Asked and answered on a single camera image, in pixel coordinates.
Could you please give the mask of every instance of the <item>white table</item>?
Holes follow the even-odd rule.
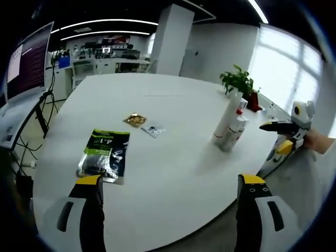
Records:
[[[256,174],[277,135],[258,129],[261,113],[232,153],[210,144],[228,103],[217,84],[164,75],[122,73],[87,77],[55,117],[34,181],[34,212],[43,213],[73,188],[75,171],[94,128],[129,131],[124,185],[104,183],[107,251],[147,251],[198,230],[237,196],[237,176]],[[154,139],[122,122],[137,112],[166,132]]]

